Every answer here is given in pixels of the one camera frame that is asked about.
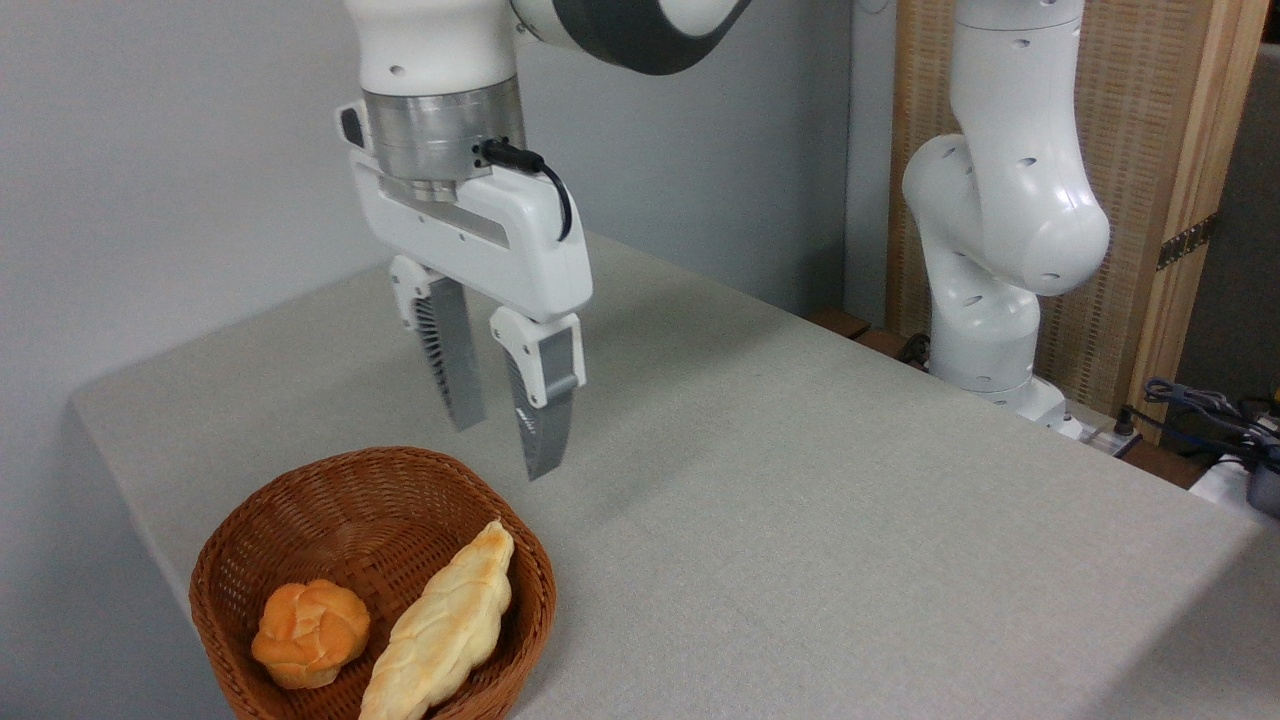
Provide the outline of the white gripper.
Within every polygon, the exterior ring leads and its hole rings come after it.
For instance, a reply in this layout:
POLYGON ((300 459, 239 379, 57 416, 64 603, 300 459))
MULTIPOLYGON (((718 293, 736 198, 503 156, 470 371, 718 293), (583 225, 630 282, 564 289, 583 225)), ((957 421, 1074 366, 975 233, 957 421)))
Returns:
POLYGON ((360 205, 398 254, 390 281, 458 432, 485 420, 465 287, 503 305, 527 478, 558 468, 573 392, 586 384, 573 314, 593 295, 584 231, 564 182, 524 149, 515 99, 365 99, 339 108, 360 205))

